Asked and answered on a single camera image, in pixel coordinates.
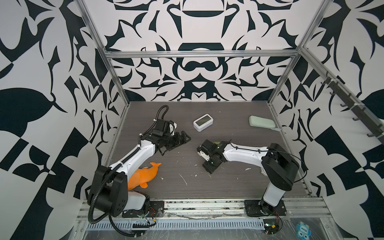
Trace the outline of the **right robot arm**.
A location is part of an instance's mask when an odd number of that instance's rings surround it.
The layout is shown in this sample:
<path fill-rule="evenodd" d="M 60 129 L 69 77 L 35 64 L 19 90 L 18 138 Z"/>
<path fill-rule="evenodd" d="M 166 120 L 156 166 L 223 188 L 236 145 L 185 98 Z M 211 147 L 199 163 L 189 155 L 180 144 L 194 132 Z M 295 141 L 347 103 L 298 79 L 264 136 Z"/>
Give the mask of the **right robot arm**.
<path fill-rule="evenodd" d="M 205 162 L 203 168 L 212 174 L 222 163 L 240 162 L 257 166 L 270 182 L 263 195 L 262 203 L 276 207 L 285 192 L 292 190 L 299 171 L 299 163 L 280 145 L 249 147 L 228 141 L 213 143 L 205 140 L 197 147 L 197 153 Z"/>

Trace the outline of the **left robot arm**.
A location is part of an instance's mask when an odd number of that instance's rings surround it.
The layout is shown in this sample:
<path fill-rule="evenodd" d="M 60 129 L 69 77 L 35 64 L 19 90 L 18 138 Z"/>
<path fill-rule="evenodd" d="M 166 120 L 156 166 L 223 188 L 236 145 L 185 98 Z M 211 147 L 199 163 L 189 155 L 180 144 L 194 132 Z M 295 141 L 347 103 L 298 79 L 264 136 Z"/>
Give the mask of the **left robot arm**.
<path fill-rule="evenodd" d="M 191 137 L 182 131 L 174 134 L 145 134 L 139 137 L 138 145 L 121 160 L 109 167 L 96 169 L 88 195 L 88 221 L 96 224 L 107 216 L 117 217 L 126 211 L 148 211 L 150 197 L 128 190 L 128 182 L 136 170 L 161 148 L 171 151 L 188 143 Z"/>

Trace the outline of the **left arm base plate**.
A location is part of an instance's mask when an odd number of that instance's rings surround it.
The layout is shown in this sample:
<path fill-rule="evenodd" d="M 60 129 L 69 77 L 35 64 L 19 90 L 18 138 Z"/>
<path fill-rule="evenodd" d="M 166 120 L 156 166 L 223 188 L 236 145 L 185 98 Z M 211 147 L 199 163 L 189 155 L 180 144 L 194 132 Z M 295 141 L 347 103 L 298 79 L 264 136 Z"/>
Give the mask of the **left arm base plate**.
<path fill-rule="evenodd" d="M 144 206 L 140 210 L 127 210 L 123 212 L 123 218 L 136 218 L 136 217 L 155 217 L 158 213 L 163 213 L 165 207 L 164 201 L 146 200 Z"/>

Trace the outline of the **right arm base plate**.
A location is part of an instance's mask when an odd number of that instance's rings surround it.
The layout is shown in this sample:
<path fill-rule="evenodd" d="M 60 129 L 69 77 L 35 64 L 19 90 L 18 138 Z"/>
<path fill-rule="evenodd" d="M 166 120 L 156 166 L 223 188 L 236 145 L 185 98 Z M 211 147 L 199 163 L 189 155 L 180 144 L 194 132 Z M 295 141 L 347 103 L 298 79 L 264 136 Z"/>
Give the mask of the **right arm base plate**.
<path fill-rule="evenodd" d="M 286 206 L 282 200 L 279 201 L 277 206 L 272 206 L 264 200 L 245 200 L 245 212 L 248 217 L 270 217 L 270 216 L 285 216 Z"/>

